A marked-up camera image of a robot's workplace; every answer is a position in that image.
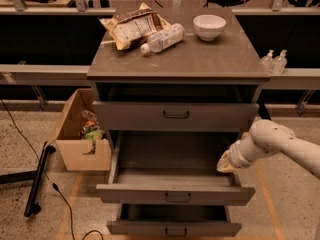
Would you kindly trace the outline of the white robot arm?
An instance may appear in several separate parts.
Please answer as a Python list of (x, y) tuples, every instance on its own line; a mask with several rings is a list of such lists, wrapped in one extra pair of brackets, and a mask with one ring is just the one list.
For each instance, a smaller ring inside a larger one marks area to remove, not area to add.
[(235, 172), (277, 152), (320, 179), (320, 146), (298, 138), (293, 130), (267, 119), (254, 122), (248, 135), (223, 153), (217, 170), (221, 173)]

